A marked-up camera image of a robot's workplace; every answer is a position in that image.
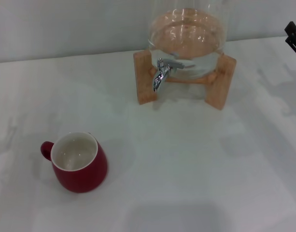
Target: black object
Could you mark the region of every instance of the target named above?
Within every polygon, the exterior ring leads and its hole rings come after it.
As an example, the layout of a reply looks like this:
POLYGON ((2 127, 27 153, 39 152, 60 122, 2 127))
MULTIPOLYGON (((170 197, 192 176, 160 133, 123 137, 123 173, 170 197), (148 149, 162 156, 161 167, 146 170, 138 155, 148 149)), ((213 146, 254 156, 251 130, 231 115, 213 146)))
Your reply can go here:
POLYGON ((296 25, 294 22, 290 22, 287 25, 285 32, 288 35, 288 38, 285 41, 296 52, 296 25))

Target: glass beverage dispenser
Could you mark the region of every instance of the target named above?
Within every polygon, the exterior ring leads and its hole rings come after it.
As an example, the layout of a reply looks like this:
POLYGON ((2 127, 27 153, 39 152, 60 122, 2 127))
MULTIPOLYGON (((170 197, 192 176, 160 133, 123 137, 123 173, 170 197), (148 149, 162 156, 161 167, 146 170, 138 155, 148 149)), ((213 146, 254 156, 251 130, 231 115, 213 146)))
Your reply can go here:
POLYGON ((154 1, 149 50, 159 70, 155 92, 168 76, 197 79, 214 71, 226 41, 229 8, 230 0, 154 1))

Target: wooden stand leg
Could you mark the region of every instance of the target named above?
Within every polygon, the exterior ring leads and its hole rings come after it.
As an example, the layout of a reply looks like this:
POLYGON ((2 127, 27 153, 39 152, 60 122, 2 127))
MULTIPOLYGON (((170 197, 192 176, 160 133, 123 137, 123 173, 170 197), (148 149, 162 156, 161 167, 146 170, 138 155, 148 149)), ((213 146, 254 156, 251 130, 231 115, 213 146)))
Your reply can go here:
MULTIPOLYGON (((237 61, 232 57, 221 55, 216 70, 204 77, 195 80, 167 78, 167 82, 203 84, 206 88, 206 103, 218 110, 222 110, 237 61)), ((134 54, 135 75, 137 85, 137 98, 139 104, 157 100, 157 94, 152 90, 153 76, 156 69, 152 65, 151 53, 148 50, 134 54)))
POLYGON ((222 110, 225 105, 236 63, 234 58, 221 55, 215 70, 217 78, 212 84, 205 85, 206 103, 218 110, 222 110))
POLYGON ((140 105, 157 100, 152 90, 153 76, 149 71, 153 68, 149 50, 134 53, 137 99, 140 105))

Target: white table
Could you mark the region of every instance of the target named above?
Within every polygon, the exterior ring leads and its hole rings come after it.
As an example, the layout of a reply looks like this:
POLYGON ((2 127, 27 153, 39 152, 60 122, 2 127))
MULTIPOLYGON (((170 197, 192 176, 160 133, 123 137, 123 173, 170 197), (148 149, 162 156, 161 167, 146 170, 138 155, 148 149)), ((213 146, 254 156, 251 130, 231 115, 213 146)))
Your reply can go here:
POLYGON ((133 52, 1 63, 0 232, 296 232, 296 54, 284 40, 226 44, 238 64, 223 111, 175 84, 138 105, 133 52), (86 194, 40 154, 71 131, 95 135, 109 160, 86 194))

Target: red mug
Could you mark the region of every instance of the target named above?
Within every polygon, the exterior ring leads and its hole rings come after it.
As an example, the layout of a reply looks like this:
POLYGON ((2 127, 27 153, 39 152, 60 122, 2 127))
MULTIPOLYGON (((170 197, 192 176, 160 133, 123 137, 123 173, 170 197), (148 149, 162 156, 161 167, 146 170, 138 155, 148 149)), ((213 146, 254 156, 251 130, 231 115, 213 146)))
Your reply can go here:
POLYGON ((52 162, 57 179, 69 191, 91 191, 106 177, 105 153, 90 133, 69 133, 54 144, 44 142, 41 152, 52 162))

